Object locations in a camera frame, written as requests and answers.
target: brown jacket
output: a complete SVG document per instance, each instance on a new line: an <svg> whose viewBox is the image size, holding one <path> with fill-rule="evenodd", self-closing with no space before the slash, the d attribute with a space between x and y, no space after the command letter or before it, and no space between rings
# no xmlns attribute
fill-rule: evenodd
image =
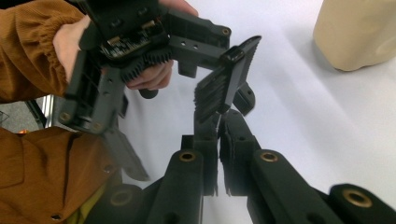
<svg viewBox="0 0 396 224"><path fill-rule="evenodd" d="M67 83L52 39L82 16L63 0L0 10L0 103L63 94ZM0 223L62 222L114 173L109 167L115 168L96 136L0 128Z"/></svg>

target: brown sleeve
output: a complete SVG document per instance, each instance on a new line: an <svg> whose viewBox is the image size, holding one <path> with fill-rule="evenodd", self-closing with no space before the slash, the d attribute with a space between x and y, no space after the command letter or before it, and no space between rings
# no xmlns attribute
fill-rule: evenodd
<svg viewBox="0 0 396 224"><path fill-rule="evenodd" d="M36 0L0 10L0 103L63 95L65 72L52 39L63 24L82 17L64 0Z"/></svg>

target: beige object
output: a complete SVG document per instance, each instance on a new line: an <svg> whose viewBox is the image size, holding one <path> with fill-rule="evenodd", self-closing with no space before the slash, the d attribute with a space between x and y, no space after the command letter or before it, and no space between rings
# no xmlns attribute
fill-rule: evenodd
<svg viewBox="0 0 396 224"><path fill-rule="evenodd" d="M324 0L314 39L344 71L385 62L396 56L396 0Z"/></svg>

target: white surface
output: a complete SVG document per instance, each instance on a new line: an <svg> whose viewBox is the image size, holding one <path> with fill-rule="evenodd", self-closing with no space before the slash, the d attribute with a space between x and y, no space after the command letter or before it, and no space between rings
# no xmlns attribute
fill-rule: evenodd
<svg viewBox="0 0 396 224"><path fill-rule="evenodd" d="M312 37L321 1L189 2L233 30L232 46L262 36L247 79L257 103L246 120L263 148L282 153L314 188L351 183L396 208L395 59L351 73L333 69ZM193 89L207 74L191 79L175 69L153 100L128 91L120 126L152 180L163 176L181 135L192 134ZM251 223L246 198L226 196L221 174L219 197L205 198L203 223Z"/></svg>

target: gear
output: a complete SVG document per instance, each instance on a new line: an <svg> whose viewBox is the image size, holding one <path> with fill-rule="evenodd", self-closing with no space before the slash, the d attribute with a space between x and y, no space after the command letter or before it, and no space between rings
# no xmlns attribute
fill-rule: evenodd
<svg viewBox="0 0 396 224"><path fill-rule="evenodd" d="M122 80L127 83L140 76L144 69L145 62L143 58L133 60L130 64L123 68L123 72L121 75Z"/></svg>
<svg viewBox="0 0 396 224"><path fill-rule="evenodd" d="M172 59L172 50L169 47L150 50L145 54L147 64L166 63Z"/></svg>

